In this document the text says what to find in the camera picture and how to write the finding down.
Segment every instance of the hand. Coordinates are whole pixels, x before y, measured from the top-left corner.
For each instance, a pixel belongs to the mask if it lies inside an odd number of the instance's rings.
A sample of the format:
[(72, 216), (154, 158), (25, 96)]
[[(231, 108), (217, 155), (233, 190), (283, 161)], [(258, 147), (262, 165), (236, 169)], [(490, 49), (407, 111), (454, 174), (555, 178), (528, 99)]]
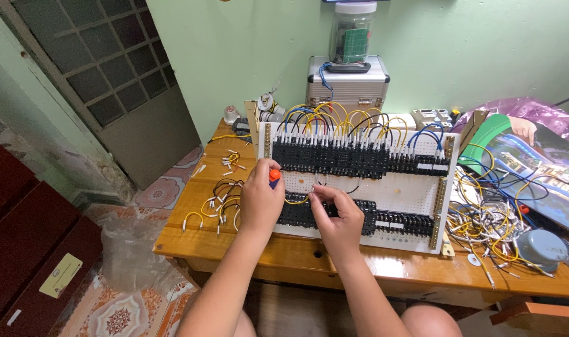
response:
[(241, 230), (255, 234), (272, 233), (284, 204), (284, 179), (270, 187), (270, 170), (280, 170), (272, 159), (260, 158), (249, 173), (241, 192)]
[[(364, 216), (353, 199), (340, 189), (322, 185), (314, 185), (314, 192), (308, 196), (322, 241), (335, 266), (346, 257), (358, 255)], [(329, 218), (322, 201), (333, 202), (339, 217)]]
[(536, 125), (524, 118), (511, 117), (509, 122), (511, 123), (511, 129), (514, 134), (519, 134), (524, 137), (530, 146), (534, 146), (534, 133), (536, 132)]

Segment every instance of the book cover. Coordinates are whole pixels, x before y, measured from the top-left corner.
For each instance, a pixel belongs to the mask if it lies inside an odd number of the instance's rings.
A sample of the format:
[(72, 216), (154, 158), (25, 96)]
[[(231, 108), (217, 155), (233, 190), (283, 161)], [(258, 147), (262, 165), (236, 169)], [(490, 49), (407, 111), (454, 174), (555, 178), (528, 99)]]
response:
[[(546, 189), (529, 184), (519, 193), (519, 201), (569, 229), (569, 142), (543, 125), (499, 114), (489, 117), (471, 142), (490, 150), (495, 168), (542, 184)], [(489, 154), (476, 146), (468, 146), (458, 163), (480, 174), (486, 172), (470, 158), (491, 166)], [(512, 174), (500, 182), (501, 189), (513, 197), (525, 185)]]

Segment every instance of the pink plastic bag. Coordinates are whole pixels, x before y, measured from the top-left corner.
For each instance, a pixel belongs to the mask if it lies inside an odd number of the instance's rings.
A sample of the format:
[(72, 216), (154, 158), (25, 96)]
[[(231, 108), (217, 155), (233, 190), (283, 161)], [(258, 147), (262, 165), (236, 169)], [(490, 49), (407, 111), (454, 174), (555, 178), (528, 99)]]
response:
[(536, 97), (503, 98), (475, 107), (463, 115), (452, 129), (454, 133), (463, 130), (474, 110), (490, 110), (490, 114), (501, 113), (511, 117), (524, 118), (548, 127), (569, 142), (569, 115), (553, 104)]

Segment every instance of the metal door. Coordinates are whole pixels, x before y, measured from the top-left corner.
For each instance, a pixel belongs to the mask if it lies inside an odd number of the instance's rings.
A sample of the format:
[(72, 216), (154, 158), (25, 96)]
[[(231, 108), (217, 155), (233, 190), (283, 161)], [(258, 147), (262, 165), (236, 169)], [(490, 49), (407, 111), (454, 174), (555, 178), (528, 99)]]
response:
[(145, 0), (0, 0), (0, 9), (139, 188), (200, 143)]

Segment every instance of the wooden table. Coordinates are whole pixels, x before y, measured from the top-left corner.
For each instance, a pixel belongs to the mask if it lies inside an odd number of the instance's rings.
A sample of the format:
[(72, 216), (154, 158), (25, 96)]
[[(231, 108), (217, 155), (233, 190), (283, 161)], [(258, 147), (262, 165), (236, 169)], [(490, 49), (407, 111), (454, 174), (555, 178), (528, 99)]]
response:
[[(214, 136), (232, 134), (230, 127), (220, 122)], [(208, 273), (215, 270), (224, 256), (236, 231), (232, 226), (234, 208), (227, 211), (228, 225), (220, 226), (217, 235), (217, 218), (204, 218), (199, 228), (198, 217), (190, 217), (187, 229), (182, 226), (186, 214), (198, 212), (222, 174), (228, 169), (221, 164), (227, 149), (241, 154), (239, 161), (247, 170), (238, 170), (227, 177), (246, 180), (256, 160), (253, 147), (242, 140), (225, 138), (207, 145), (191, 180), (184, 188), (166, 227), (154, 248), (156, 254), (169, 258), (193, 284), (203, 284)], [(521, 267), (512, 272), (521, 279), (496, 271), (490, 259), (485, 260), (497, 290), (481, 267), (469, 264), (468, 252), (454, 245), (455, 257), (434, 256), (423, 253), (361, 246), (365, 261), (382, 287), (385, 295), (426, 300), (429, 302), (467, 306), (482, 309), (514, 294), (569, 297), (569, 267), (561, 264), (555, 279)], [(343, 289), (331, 259), (318, 239), (273, 234), (253, 277), (308, 286)]]

